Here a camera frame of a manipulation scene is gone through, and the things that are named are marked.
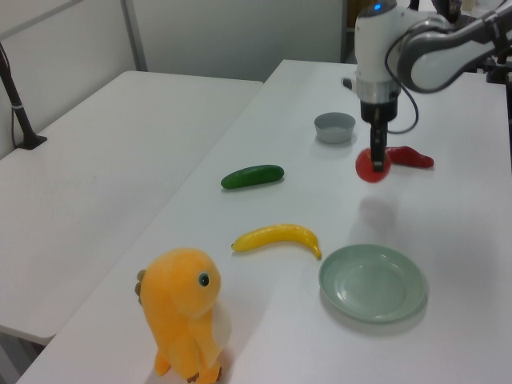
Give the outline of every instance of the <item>green plate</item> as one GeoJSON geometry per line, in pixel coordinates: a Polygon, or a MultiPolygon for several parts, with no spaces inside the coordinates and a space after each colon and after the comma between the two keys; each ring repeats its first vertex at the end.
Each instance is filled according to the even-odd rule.
{"type": "Polygon", "coordinates": [[[420,310],[427,284],[406,256],[383,246],[347,246],[330,254],[318,274],[324,295],[364,322],[394,322],[420,310]]]}

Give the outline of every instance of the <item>black cable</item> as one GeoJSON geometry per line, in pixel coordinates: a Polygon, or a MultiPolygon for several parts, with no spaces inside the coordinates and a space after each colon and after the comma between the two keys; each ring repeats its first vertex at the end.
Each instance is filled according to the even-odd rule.
{"type": "Polygon", "coordinates": [[[391,47],[387,50],[386,56],[384,57],[384,66],[386,67],[386,70],[387,70],[388,74],[390,74],[391,78],[396,81],[398,86],[404,91],[404,93],[407,95],[407,97],[409,97],[409,100],[413,104],[413,107],[414,107],[415,119],[414,119],[413,125],[410,126],[409,128],[407,128],[406,130],[388,130],[387,131],[388,134],[406,134],[407,132],[411,132],[412,129],[416,127],[416,124],[418,124],[418,120],[419,120],[419,110],[418,110],[418,105],[416,104],[416,101],[414,100],[412,94],[410,94],[410,92],[407,90],[407,88],[404,87],[402,82],[394,75],[393,72],[391,72],[390,65],[387,62],[387,60],[388,60],[388,58],[390,56],[390,53],[393,50],[394,46],[396,46],[405,36],[410,34],[410,32],[411,31],[408,30],[402,36],[397,38],[394,41],[393,44],[391,44],[391,47]]]}
{"type": "MultiPolygon", "coordinates": [[[[9,75],[11,75],[9,58],[7,57],[7,54],[6,54],[5,50],[3,49],[3,45],[1,42],[0,42],[0,52],[2,53],[4,59],[6,60],[7,69],[9,70],[9,75]]],[[[15,149],[18,148],[18,146],[16,145],[16,140],[14,140],[14,108],[12,106],[10,107],[10,138],[13,141],[13,147],[15,149]]]]}

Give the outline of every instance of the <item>red ball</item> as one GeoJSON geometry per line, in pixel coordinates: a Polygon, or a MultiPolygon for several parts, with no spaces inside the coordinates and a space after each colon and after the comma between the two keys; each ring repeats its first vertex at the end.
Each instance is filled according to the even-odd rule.
{"type": "Polygon", "coordinates": [[[365,182],[380,182],[390,172],[391,158],[384,153],[384,171],[375,172],[374,164],[371,161],[371,148],[364,149],[355,161],[355,171],[365,182]]]}

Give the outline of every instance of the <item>gray bowl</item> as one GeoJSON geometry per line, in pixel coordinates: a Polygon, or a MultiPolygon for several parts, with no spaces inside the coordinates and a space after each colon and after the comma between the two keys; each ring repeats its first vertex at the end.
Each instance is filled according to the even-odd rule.
{"type": "Polygon", "coordinates": [[[349,114],[341,112],[329,112],[321,114],[314,120],[317,129],[317,137],[329,144],[348,142],[352,138],[355,119],[349,114]]]}

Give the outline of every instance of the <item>toy banana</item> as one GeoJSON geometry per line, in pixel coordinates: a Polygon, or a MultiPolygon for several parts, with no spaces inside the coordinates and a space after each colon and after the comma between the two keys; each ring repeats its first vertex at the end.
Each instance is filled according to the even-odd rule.
{"type": "Polygon", "coordinates": [[[245,252],[272,242],[299,242],[310,248],[318,260],[322,258],[315,234],[304,226],[296,224],[276,224],[258,228],[237,238],[231,244],[231,249],[236,252],[245,252]]]}

